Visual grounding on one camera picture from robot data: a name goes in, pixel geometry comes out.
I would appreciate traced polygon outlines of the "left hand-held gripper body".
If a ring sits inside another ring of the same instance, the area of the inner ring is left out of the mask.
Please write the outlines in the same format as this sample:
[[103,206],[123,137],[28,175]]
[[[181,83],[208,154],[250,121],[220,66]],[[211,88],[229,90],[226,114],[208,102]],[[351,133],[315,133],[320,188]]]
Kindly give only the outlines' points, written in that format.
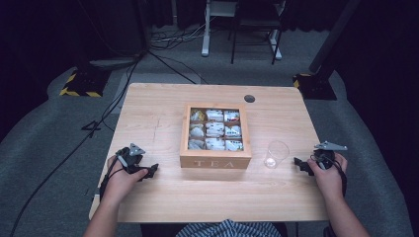
[[116,152],[117,159],[122,163],[123,168],[129,174],[143,170],[143,167],[139,166],[145,151],[139,146],[132,143],[129,147],[124,147]]

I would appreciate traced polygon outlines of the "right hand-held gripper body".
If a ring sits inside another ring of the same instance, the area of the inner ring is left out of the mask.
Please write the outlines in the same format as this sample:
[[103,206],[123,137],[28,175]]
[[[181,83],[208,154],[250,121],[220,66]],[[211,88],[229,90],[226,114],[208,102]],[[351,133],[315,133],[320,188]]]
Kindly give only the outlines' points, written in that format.
[[327,170],[334,165],[335,151],[345,151],[348,147],[346,145],[339,145],[333,142],[324,141],[314,146],[313,155],[317,165]]

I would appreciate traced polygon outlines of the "person's right hand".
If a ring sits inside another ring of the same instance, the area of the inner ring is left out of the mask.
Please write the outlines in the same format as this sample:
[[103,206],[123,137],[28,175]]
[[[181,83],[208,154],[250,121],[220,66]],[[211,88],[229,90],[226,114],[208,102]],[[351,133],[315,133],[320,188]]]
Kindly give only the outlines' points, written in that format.
[[331,203],[335,200],[342,200],[344,195],[339,170],[336,167],[322,170],[313,159],[308,159],[307,163],[314,173],[316,183],[325,201]]

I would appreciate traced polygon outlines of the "person's left hand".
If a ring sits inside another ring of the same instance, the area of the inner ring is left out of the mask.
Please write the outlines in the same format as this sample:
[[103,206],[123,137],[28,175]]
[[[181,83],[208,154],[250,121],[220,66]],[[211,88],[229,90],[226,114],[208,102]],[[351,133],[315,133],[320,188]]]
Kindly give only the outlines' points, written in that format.
[[122,163],[115,157],[108,160],[110,178],[102,197],[106,204],[118,205],[131,192],[135,184],[148,174],[146,169],[129,174],[123,168]]

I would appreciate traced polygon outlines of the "clear plastic cup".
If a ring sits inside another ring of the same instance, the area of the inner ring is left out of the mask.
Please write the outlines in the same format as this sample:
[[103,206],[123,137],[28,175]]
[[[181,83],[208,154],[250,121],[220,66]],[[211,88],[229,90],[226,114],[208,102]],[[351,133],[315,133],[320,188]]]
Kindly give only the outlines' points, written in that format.
[[271,141],[264,159],[267,168],[277,168],[290,155],[289,147],[280,140]]

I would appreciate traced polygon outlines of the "wooden tea box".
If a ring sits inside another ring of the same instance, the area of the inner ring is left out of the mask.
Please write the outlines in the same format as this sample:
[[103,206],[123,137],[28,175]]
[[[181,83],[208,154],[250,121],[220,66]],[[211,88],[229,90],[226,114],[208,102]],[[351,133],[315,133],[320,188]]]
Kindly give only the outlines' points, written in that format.
[[[244,142],[243,151],[214,151],[190,150],[188,148],[189,115],[192,108],[229,109],[238,110],[241,116],[242,134]],[[249,128],[244,105],[220,103],[195,103],[185,107],[183,116],[182,138],[180,145],[180,163],[182,168],[209,168],[209,169],[246,169],[252,158]]]

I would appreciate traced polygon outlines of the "black yellow striped stand base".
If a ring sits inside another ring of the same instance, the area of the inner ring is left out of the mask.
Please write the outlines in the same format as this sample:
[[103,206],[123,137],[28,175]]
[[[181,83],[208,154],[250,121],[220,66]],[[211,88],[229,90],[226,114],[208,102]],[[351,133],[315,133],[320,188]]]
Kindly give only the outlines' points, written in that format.
[[293,85],[305,100],[337,100],[329,81],[319,79],[317,75],[298,73],[293,76]]
[[74,69],[59,95],[100,98],[104,95],[110,75],[111,72],[106,70],[91,69],[82,71]]

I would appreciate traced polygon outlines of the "group of white tea bags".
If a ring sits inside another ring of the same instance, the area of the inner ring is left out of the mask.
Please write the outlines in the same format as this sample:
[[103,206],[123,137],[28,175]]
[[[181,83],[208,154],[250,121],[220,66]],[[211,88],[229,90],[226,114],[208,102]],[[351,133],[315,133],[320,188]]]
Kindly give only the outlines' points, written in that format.
[[238,110],[192,108],[189,115],[190,150],[243,151]]

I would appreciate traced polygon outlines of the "person's striped clothing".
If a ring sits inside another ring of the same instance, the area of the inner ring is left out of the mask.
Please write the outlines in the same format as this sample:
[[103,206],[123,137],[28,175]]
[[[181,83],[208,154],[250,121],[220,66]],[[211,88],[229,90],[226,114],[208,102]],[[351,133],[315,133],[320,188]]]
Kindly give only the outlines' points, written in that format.
[[235,222],[225,219],[217,223],[191,223],[175,237],[283,237],[271,222]]

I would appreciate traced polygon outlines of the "dark slanted stand pole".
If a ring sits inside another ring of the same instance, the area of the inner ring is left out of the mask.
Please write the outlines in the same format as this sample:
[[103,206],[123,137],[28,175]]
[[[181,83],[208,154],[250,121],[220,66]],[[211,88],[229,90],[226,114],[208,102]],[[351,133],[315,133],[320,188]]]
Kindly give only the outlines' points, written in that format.
[[337,42],[338,38],[344,31],[346,25],[350,21],[360,2],[361,0],[348,0],[348,3],[334,24],[331,32],[309,65],[308,69],[310,72],[317,73],[325,64],[326,58],[331,53],[334,44]]

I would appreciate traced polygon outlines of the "black metal chair frame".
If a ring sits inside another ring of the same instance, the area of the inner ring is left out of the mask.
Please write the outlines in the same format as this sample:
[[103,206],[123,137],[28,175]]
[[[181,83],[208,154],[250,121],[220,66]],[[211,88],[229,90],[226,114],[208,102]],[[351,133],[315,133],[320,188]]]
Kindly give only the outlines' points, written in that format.
[[234,63],[238,46],[259,46],[260,42],[238,41],[243,32],[266,33],[266,42],[273,53],[271,63],[277,60],[279,44],[283,32],[282,17],[287,8],[287,0],[237,0],[234,8],[232,27],[228,38],[232,40],[230,63]]

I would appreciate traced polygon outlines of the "white desk frame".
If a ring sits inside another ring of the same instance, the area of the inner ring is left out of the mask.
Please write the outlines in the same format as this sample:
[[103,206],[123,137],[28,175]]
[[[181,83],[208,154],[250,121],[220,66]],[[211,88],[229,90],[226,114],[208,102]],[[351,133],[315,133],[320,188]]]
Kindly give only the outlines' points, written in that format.
[[[236,0],[228,2],[227,0],[206,0],[205,8],[205,31],[202,45],[201,55],[207,57],[210,55],[210,21],[214,20],[215,17],[227,17],[232,18],[235,12]],[[273,30],[272,33],[268,35],[269,43],[277,43],[280,39],[280,32],[278,30]],[[275,46],[271,45],[272,51],[275,52]],[[282,59],[282,54],[278,49],[275,52],[275,59]]]

